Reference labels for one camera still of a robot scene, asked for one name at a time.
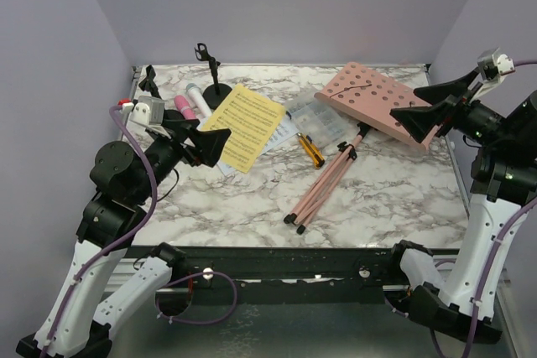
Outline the white sheet music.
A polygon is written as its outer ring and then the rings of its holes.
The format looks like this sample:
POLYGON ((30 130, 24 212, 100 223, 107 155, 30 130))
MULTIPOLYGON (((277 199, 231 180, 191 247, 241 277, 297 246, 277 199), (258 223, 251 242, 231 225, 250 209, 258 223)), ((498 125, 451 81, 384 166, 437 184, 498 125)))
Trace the white sheet music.
MULTIPOLYGON (((299 130, 297 126, 291 121, 291 119, 289 117, 284 117, 280 124, 276 127, 271 138, 265 144, 261 155, 290 140, 298 132, 299 130)), ((235 168, 223 163, 222 161, 217 163, 217 167, 221 170, 224 176, 228 176, 236 171, 235 168)))

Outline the black round-base mic stand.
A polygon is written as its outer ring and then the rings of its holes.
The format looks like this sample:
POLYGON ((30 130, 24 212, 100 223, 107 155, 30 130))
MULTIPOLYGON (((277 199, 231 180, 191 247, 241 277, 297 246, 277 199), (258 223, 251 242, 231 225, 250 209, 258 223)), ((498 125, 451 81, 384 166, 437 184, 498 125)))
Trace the black round-base mic stand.
POLYGON ((209 54, 206 44, 198 43, 195 47, 196 59, 200 62, 207 62, 213 83, 202 93, 202 97, 211 110, 216 110, 225 98, 231 93, 232 88, 223 84, 218 79, 218 67, 220 62, 209 54))

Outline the pink music stand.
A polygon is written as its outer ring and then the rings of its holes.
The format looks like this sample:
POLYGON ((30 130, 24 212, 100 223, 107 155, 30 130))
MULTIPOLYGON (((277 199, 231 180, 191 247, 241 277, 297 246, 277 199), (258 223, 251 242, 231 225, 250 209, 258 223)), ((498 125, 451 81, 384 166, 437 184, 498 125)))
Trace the pink music stand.
POLYGON ((338 153, 334 159, 284 218, 284 223, 294 225, 299 235, 305 232, 357 159, 358 145, 370 132, 377 130, 424 152, 429 149, 433 138, 429 134, 423 141, 415 141, 390 115, 396 107, 426 106, 427 103, 418 98, 409 86, 366 65, 354 61, 347 63, 323 90, 314 94, 314 98, 357 120, 357 135, 350 142, 337 145, 338 153))

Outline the yellow sheet music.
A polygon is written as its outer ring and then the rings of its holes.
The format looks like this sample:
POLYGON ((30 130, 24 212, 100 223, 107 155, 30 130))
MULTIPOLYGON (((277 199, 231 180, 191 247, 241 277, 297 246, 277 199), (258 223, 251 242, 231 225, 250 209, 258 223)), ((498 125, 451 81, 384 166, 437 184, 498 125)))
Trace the yellow sheet music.
POLYGON ((229 129, 220 160, 248 173, 285 114, 284 106, 243 85, 236 85, 201 125, 202 131, 229 129))

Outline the pink toy microphone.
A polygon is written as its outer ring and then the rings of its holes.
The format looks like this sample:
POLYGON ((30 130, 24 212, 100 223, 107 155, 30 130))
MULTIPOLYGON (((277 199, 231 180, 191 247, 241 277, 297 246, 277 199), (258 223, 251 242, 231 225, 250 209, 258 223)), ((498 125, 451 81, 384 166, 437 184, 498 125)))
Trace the pink toy microphone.
POLYGON ((195 120, 196 115, 193 112, 190 103, 184 96, 176 96, 174 98, 174 104, 177 111, 184 117, 185 120, 195 120))

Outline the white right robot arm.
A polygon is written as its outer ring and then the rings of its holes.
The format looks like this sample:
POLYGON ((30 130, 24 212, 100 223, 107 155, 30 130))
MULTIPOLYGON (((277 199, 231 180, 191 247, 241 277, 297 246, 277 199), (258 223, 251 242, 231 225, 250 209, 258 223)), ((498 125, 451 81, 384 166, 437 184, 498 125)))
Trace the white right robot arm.
POLYGON ((456 130, 478 145, 472 162, 469 221, 447 278, 431 251, 409 241, 393 248, 388 278, 411 287, 400 303, 416 324, 469 344, 495 344, 494 299, 508 250, 536 203, 536 95, 531 93, 507 117, 478 100, 485 87, 472 70, 463 77, 414 94, 426 106, 394 108, 391 116, 418 143, 456 130))

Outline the white toy microphone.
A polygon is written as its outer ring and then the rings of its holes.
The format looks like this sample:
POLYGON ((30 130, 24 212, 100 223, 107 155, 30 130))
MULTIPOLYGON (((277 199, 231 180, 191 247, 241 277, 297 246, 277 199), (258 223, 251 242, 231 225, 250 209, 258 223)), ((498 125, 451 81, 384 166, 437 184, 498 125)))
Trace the white toy microphone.
POLYGON ((197 86, 195 83, 189 83, 186 86, 186 92, 204 118, 208 118, 212 115, 211 108, 204 99, 199 86, 197 86))

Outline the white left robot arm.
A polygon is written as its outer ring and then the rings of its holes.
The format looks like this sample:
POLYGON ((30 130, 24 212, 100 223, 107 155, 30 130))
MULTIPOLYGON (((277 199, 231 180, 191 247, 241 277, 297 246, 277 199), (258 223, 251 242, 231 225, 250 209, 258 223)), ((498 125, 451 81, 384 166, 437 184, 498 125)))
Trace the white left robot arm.
POLYGON ((90 178, 96 194, 83 210, 69 272, 45 322, 18 342, 22 357, 105 357, 120 328, 150 295, 193 277, 184 253, 161 243, 138 273, 103 295, 133 238, 154 213, 159 184, 180 162, 215 166, 231 131, 200 132, 197 120, 158 118, 152 143, 141 148, 121 107, 111 107, 110 115, 125 138, 105 144, 95 157, 90 178))

